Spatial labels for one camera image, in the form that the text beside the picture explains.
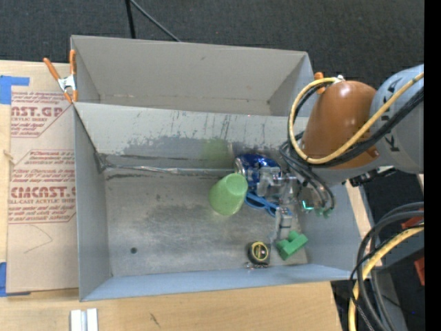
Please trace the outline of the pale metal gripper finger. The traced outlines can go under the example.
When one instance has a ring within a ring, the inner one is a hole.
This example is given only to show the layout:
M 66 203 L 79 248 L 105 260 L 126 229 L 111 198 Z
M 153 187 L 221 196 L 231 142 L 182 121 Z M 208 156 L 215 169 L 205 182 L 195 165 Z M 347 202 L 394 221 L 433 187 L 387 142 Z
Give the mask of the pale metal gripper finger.
M 288 237 L 291 231 L 292 220 L 292 213 L 287 208 L 281 207 L 276 209 L 273 242 Z
M 267 199 L 279 197 L 283 191 L 284 185 L 285 180 L 283 177 L 275 174 L 263 173 L 257 183 L 257 195 Z

